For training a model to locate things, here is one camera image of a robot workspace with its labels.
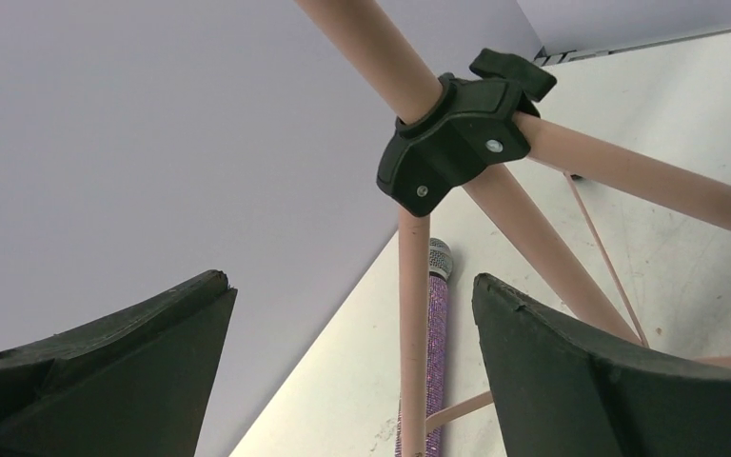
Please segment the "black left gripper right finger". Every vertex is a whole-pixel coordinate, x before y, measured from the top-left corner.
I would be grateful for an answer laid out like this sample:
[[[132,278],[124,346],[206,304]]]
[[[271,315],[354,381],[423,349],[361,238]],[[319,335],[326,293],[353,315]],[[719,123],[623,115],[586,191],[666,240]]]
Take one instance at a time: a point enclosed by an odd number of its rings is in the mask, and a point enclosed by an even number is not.
[[[629,343],[482,273],[472,309],[510,456],[731,456],[731,369]]]

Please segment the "pink music stand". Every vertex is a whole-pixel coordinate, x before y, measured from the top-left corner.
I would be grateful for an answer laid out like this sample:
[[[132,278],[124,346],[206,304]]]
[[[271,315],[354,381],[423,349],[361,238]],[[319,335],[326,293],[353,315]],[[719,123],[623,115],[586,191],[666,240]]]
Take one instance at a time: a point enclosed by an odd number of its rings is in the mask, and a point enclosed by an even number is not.
[[[555,78],[485,49],[473,80],[433,74],[373,1],[304,1],[302,10],[395,112],[377,184],[400,206],[400,451],[425,454],[435,429],[486,405],[487,393],[426,415],[429,216],[464,189],[567,306],[565,315],[651,349],[622,317],[507,169],[531,159],[731,232],[731,186],[547,122],[536,105]],[[730,357],[694,361],[730,368]]]

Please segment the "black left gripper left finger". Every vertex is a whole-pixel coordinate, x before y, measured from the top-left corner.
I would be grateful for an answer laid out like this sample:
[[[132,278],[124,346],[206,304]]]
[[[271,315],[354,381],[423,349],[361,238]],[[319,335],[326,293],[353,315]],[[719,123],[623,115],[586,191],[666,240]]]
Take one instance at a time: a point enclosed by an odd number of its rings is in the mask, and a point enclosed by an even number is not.
[[[191,456],[236,290],[209,270],[0,352],[0,456]]]

